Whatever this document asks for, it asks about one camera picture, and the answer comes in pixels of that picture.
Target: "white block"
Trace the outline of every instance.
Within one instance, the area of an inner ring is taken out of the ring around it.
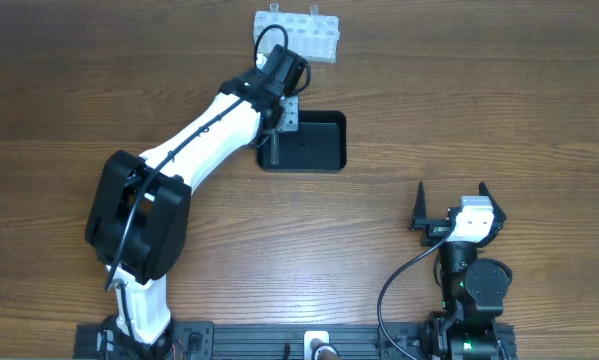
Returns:
[[[268,25],[278,24],[288,31],[288,48],[308,61],[334,63],[337,59],[339,41],[339,18],[319,15],[316,5],[310,7],[311,14],[279,12],[279,5],[270,4],[270,11],[257,11],[253,39]],[[259,53],[270,54],[272,48],[283,45],[280,30],[271,29],[264,35],[259,45]]]

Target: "wood grain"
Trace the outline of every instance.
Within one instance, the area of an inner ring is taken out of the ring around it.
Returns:
[[[282,3],[305,12],[311,3]],[[442,216],[486,181],[509,221],[487,248],[515,271],[503,320],[521,358],[599,359],[599,1],[321,1],[335,65],[303,109],[348,118],[339,174],[234,154],[192,200],[169,276],[179,319],[375,323],[379,289],[422,249],[416,184]],[[116,311],[84,241],[98,178],[198,116],[250,65],[262,1],[0,0],[0,356],[69,357]],[[389,320],[440,308],[432,259]]]

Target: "wooden table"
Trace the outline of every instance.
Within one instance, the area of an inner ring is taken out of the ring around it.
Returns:
[[[307,12],[311,2],[282,3]],[[508,214],[486,250],[515,271],[521,358],[599,359],[599,1],[320,1],[338,61],[303,109],[348,118],[338,174],[266,173],[241,150],[192,199],[169,274],[179,319],[376,323],[386,278],[431,216],[486,181]],[[69,357],[116,312],[84,240],[104,162],[178,132],[251,65],[265,1],[0,0],[0,356]],[[391,321],[441,307],[432,258]]]

